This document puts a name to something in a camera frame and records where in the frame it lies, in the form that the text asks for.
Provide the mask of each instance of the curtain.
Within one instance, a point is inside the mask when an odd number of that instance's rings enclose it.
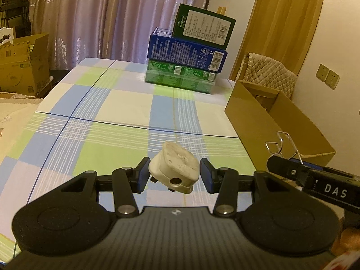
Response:
[[[50,69],[71,70],[85,57],[145,63],[154,28],[171,28],[179,3],[206,0],[29,1],[32,33],[49,33]]]
[[[203,8],[205,2],[206,0],[109,0],[109,19],[106,19],[102,57],[145,63],[149,36],[155,27],[172,28],[177,5],[180,3]]]
[[[32,33],[49,33],[50,69],[99,57],[108,0],[29,0]]]

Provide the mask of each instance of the dark green box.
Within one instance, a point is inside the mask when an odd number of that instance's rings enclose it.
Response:
[[[149,60],[145,82],[210,93],[216,73]]]
[[[226,50],[235,22],[215,12],[180,4],[172,37]]]

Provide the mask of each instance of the hand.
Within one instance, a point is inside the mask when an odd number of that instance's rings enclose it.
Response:
[[[360,251],[360,229],[343,228],[344,218],[340,220],[340,231],[331,248],[331,252],[339,256],[346,251]]]

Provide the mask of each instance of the white chair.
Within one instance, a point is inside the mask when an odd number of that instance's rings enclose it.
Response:
[[[14,30],[12,28],[3,27],[0,29],[0,46],[10,42],[13,44]]]

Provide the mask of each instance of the wall socket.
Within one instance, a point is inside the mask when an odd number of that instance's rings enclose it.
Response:
[[[340,80],[340,76],[336,74],[334,71],[330,70],[328,76],[326,77],[325,83],[327,86],[331,87],[332,89],[335,89],[339,80]]]
[[[316,77],[318,77],[322,82],[325,82],[328,73],[329,73],[329,68],[325,67],[323,64],[320,64],[320,67],[316,73]]]

